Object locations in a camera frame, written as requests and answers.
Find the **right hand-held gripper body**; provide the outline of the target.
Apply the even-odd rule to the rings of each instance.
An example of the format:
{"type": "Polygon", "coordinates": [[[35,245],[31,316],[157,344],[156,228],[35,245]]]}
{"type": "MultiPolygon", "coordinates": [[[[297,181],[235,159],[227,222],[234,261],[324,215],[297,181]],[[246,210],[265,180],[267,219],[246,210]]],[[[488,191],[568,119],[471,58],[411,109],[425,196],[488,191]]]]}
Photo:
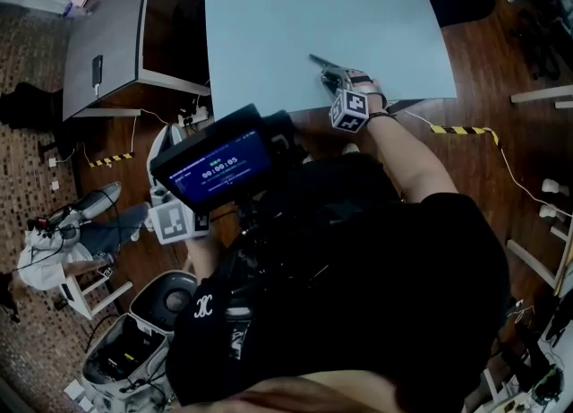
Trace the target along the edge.
{"type": "Polygon", "coordinates": [[[386,116],[388,101],[381,88],[364,72],[348,68],[323,68],[337,76],[337,96],[329,109],[331,126],[357,133],[371,116],[386,116]]]}

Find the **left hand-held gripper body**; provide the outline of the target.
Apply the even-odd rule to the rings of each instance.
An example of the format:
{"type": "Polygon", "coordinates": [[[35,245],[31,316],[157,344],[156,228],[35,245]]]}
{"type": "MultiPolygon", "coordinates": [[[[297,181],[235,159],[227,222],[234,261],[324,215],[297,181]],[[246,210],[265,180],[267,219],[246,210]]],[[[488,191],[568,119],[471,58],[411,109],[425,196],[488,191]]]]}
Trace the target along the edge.
{"type": "Polygon", "coordinates": [[[162,245],[205,237],[210,232],[208,216],[193,212],[151,174],[151,161],[185,137],[186,133],[179,125],[165,125],[154,140],[147,159],[151,204],[149,216],[162,245]]]}

